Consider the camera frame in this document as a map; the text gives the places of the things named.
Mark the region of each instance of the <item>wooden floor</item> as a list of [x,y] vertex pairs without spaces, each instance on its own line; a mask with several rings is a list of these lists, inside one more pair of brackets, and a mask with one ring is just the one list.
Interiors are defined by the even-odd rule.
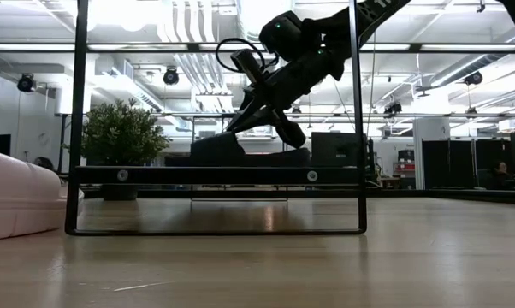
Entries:
[[[354,201],[89,202],[85,228],[338,228]],[[370,200],[344,237],[0,240],[0,308],[515,307],[515,205]]]

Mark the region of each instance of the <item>plant pot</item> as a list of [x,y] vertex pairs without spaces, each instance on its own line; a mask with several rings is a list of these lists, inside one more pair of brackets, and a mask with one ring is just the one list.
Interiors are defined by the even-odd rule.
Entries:
[[104,201],[134,201],[138,197],[137,185],[102,185]]

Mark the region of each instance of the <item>green leaves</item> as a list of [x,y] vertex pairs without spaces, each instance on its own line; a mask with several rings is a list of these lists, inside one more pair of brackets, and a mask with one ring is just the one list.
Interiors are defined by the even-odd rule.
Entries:
[[138,165],[157,157],[169,146],[163,128],[150,111],[134,108],[117,99],[114,104],[101,104],[89,111],[83,124],[81,155],[109,166]]

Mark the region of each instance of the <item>robotic arm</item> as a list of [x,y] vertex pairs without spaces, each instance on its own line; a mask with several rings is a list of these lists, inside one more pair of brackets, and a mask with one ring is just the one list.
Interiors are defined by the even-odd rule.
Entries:
[[[359,47],[410,1],[368,0],[359,3]],[[505,5],[515,23],[515,0],[498,1]],[[284,110],[290,109],[292,102],[300,96],[309,94],[311,88],[329,74],[340,80],[345,60],[351,57],[348,8],[321,20],[301,21],[294,12],[286,12],[263,27],[259,40],[268,52],[276,53],[288,64],[269,73],[259,67],[251,50],[238,50],[231,55],[236,68],[252,83],[244,89],[244,101],[226,130],[239,133],[272,125],[285,143],[299,148],[305,142],[305,135],[297,123],[287,119]]]

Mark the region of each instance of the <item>potted plant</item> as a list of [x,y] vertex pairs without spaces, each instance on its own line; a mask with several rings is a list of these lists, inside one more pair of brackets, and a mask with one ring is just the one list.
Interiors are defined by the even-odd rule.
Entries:
[[[150,111],[134,108],[117,99],[114,104],[100,104],[91,109],[83,123],[81,156],[102,166],[143,166],[169,146],[163,128]],[[135,185],[102,185],[105,200],[135,200]]]

